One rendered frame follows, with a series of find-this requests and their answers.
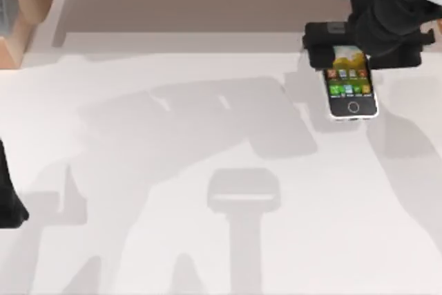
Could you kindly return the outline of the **black smartphone with colourful screen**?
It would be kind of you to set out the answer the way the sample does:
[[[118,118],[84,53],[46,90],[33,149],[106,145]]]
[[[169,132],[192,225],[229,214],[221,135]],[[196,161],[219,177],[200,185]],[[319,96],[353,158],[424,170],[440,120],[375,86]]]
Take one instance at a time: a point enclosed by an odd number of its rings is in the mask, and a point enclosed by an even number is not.
[[[378,115],[369,59],[355,46],[334,46],[323,70],[329,112],[335,120],[368,120]]]

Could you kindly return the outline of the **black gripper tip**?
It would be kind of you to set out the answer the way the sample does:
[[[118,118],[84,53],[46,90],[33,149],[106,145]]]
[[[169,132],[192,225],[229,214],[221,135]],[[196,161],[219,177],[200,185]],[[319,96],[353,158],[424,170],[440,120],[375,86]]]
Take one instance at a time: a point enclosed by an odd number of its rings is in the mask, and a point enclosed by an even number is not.
[[[18,229],[29,216],[12,184],[3,141],[0,139],[0,229]]]

